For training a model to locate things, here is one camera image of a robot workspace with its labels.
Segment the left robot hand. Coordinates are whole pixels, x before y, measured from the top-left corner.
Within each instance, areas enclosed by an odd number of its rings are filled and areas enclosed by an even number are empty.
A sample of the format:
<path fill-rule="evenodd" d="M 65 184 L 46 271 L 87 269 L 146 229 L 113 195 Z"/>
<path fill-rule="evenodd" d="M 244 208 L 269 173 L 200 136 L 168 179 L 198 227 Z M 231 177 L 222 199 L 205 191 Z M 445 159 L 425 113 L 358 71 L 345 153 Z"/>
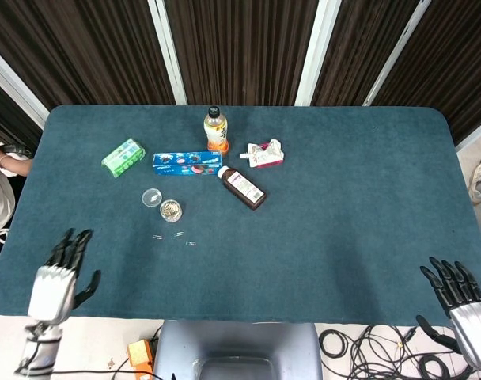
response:
<path fill-rule="evenodd" d="M 71 311 L 96 292 L 101 271 L 96 270 L 89 285 L 76 292 L 85 251 L 93 231 L 83 230 L 75 234 L 68 229 L 52 249 L 45 264 L 38 268 L 32 286 L 28 315 L 44 325 L 60 325 L 70 317 Z"/>

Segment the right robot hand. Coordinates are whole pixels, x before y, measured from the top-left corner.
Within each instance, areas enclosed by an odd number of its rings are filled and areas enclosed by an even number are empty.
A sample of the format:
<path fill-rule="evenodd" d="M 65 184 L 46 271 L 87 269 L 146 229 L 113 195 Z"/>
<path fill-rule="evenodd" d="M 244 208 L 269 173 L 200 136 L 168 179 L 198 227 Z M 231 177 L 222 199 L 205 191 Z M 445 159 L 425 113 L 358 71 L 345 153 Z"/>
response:
<path fill-rule="evenodd" d="M 420 271 L 451 322 L 454 336 L 437 332 L 422 315 L 415 319 L 431 340 L 462 355 L 470 367 L 481 371 L 481 288 L 472 272 L 459 261 L 450 263 L 432 256 L 430 263 L 435 272 L 426 266 Z"/>

